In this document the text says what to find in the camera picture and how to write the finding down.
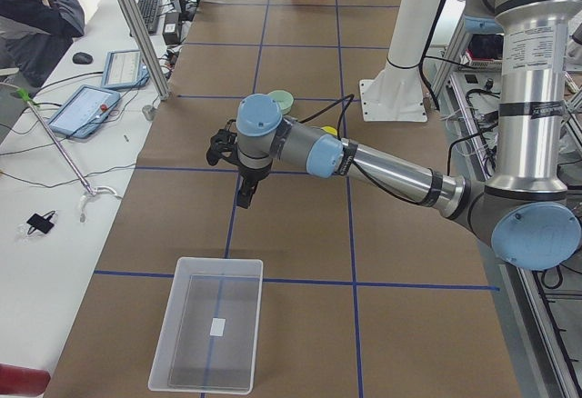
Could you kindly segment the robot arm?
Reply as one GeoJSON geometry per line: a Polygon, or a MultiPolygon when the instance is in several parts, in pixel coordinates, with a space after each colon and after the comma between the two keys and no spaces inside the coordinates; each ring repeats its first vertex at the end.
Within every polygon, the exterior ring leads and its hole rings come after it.
{"type": "Polygon", "coordinates": [[[432,207],[466,228],[501,260],[542,271],[570,258],[581,224],[567,207],[557,175],[568,23],[581,0],[467,0],[504,32],[497,158],[483,182],[429,167],[440,149],[426,133],[390,125],[380,132],[389,153],[328,134],[280,113],[266,95],[238,107],[234,156],[242,183],[236,202],[248,207],[274,160],[309,174],[354,177],[408,204],[432,207]]]}

